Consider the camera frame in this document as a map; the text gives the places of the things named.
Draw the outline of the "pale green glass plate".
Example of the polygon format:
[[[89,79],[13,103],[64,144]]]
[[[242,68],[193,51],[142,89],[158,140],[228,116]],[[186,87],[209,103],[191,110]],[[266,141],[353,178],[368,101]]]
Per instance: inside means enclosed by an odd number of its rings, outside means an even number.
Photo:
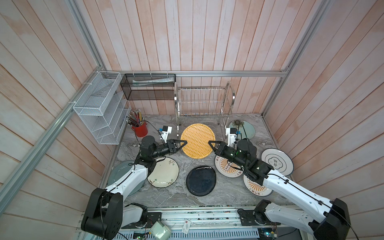
[[[125,161],[118,164],[116,167],[114,167],[107,181],[107,186],[112,185],[118,179],[120,179],[123,175],[125,175],[132,168],[133,164],[134,164],[134,161]]]

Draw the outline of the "cream floral plate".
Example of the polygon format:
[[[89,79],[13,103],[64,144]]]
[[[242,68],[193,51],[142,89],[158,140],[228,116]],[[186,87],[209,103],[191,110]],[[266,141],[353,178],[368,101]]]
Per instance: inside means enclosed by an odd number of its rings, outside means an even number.
[[[177,162],[169,157],[156,159],[156,166],[147,177],[148,182],[156,188],[167,188],[171,186],[179,176]]]

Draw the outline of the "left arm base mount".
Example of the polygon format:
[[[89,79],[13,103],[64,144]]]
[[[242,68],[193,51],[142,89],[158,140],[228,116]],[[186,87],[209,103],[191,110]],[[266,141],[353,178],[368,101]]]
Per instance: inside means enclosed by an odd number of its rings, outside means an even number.
[[[121,229],[144,229],[144,228],[151,228],[155,222],[160,221],[162,218],[161,212],[149,212],[145,215],[144,220],[140,220],[137,223],[131,223],[122,225]]]

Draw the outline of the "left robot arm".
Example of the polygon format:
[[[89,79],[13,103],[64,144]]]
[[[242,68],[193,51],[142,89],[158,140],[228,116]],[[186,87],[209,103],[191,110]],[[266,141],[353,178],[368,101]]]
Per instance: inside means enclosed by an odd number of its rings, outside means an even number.
[[[177,153],[187,143],[171,139],[160,145],[153,136],[144,137],[131,169],[113,184],[104,189],[96,188],[91,193],[81,230],[112,240],[121,227],[131,224],[137,228],[146,227],[147,207],[136,203],[124,206],[124,201],[154,171],[158,158]]]

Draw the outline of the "yellow woven round tray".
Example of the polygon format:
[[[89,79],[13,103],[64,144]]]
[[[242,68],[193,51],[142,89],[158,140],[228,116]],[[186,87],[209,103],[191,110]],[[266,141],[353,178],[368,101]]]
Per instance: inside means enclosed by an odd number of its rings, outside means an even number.
[[[204,159],[212,153],[209,141],[215,141],[216,136],[207,125],[192,124],[183,131],[181,140],[187,141],[183,151],[188,157]]]

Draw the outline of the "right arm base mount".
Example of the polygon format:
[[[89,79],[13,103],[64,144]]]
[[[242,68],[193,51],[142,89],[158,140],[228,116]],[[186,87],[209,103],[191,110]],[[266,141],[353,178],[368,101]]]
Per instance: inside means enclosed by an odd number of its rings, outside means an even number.
[[[242,226],[281,225],[281,223],[271,222],[265,214],[255,212],[254,210],[238,209],[237,213],[240,217]]]

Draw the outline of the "steel dish rack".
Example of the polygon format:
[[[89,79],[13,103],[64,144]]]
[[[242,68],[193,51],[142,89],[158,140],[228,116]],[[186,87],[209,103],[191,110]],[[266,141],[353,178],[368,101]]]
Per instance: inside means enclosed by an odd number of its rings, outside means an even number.
[[[188,123],[216,123],[220,140],[226,140],[226,128],[233,114],[235,91],[230,83],[224,87],[179,87],[174,85],[174,104],[177,137],[182,134],[180,126]]]

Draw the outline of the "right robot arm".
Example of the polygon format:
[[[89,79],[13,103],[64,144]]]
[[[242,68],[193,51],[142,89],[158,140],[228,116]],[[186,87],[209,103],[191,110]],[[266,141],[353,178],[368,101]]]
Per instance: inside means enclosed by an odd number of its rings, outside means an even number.
[[[340,199],[321,197],[292,180],[271,165],[257,159],[255,147],[247,140],[240,140],[236,148],[225,142],[209,141],[217,156],[235,163],[251,181],[271,189],[301,208],[293,210],[262,200],[255,207],[256,223],[281,223],[305,231],[317,240],[345,240],[351,230],[348,206]]]

